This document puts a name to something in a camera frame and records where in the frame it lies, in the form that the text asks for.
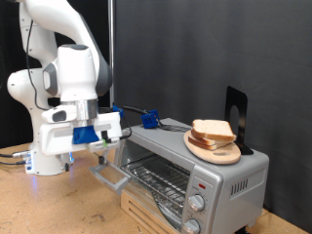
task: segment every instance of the wire rack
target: wire rack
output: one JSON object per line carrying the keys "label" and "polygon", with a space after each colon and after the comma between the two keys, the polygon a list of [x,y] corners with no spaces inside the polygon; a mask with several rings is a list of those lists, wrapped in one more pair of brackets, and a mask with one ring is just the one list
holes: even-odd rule
{"label": "wire rack", "polygon": [[157,154],[132,162],[122,169],[153,191],[183,208],[189,171]]}

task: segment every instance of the black cable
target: black cable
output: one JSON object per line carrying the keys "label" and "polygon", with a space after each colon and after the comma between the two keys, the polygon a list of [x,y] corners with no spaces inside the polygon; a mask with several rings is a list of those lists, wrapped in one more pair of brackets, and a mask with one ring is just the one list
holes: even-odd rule
{"label": "black cable", "polygon": [[24,164],[26,164],[26,162],[25,161],[19,161],[19,162],[13,163],[13,164],[0,162],[0,164],[3,164],[3,165],[24,165]]}
{"label": "black cable", "polygon": [[[129,111],[133,111],[137,114],[149,114],[149,112],[145,109],[140,109],[138,107],[135,106],[129,106],[129,105],[124,105],[123,108],[125,110],[129,110]],[[180,132],[180,133],[185,133],[189,130],[191,130],[190,128],[187,127],[182,127],[182,126],[177,126],[177,125],[164,125],[159,118],[157,118],[157,122],[158,122],[158,128],[164,131],[172,131],[172,132]]]}
{"label": "black cable", "polygon": [[2,158],[13,158],[13,156],[10,154],[0,154],[0,157],[2,157]]}
{"label": "black cable", "polygon": [[127,119],[126,119],[126,116],[124,116],[123,119],[125,120],[126,124],[128,125],[128,128],[129,128],[129,130],[130,130],[130,133],[129,133],[127,136],[121,136],[120,139],[129,138],[129,137],[133,134],[133,130],[131,129],[131,126],[130,126],[129,122],[128,122]]}
{"label": "black cable", "polygon": [[28,33],[28,39],[27,39],[27,48],[26,48],[26,62],[27,62],[28,76],[29,76],[31,86],[35,91],[35,105],[37,106],[38,109],[49,110],[49,109],[45,109],[45,108],[38,106],[38,104],[37,104],[37,90],[36,90],[36,87],[34,86],[34,84],[32,83],[31,74],[30,74],[28,48],[29,48],[29,39],[30,39],[32,24],[33,24],[33,20],[31,21],[31,24],[29,27],[29,33]]}

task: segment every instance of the red indicator light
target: red indicator light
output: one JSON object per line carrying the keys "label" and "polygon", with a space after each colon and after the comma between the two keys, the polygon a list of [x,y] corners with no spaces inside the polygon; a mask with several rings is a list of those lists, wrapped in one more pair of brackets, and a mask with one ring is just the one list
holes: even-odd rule
{"label": "red indicator light", "polygon": [[205,185],[203,185],[203,184],[199,184],[199,186],[201,187],[201,188],[203,188],[203,189],[205,189],[206,188],[206,186]]}

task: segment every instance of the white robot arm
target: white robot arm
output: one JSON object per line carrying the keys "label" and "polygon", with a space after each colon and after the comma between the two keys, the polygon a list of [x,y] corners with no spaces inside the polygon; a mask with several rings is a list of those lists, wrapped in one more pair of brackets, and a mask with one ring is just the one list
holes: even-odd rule
{"label": "white robot arm", "polygon": [[[17,2],[23,47],[26,50],[33,20],[28,53],[43,66],[30,71],[42,109],[34,104],[27,70],[13,73],[8,80],[10,94],[25,105],[32,119],[34,141],[26,172],[59,174],[68,164],[68,152],[87,148],[107,152],[110,147],[119,147],[119,113],[98,114],[98,96],[110,88],[111,72],[83,18],[66,0]],[[57,48],[54,32],[77,45]],[[49,109],[50,97],[60,97],[60,106]],[[101,140],[102,131],[107,131],[108,145]]]}
{"label": "white robot arm", "polygon": [[[106,94],[112,85],[111,71],[83,17],[66,0],[24,0],[24,3],[35,23],[47,30],[71,38],[77,45],[89,47],[94,60],[97,95],[103,96]],[[60,95],[59,91],[56,90],[57,87],[45,88],[52,96]]]}

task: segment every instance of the wooden table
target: wooden table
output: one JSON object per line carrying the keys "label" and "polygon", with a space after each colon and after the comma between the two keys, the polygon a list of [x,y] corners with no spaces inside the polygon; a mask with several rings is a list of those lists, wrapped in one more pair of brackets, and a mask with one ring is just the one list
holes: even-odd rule
{"label": "wooden table", "polygon": [[[26,150],[27,146],[0,149],[0,153],[11,154]],[[89,172],[89,167],[98,163],[98,157],[88,151],[73,156],[75,163],[70,172],[53,176],[27,175],[24,166],[0,165],[0,233],[147,234],[121,210],[120,196]],[[267,211],[248,230],[253,234],[307,233]]]}

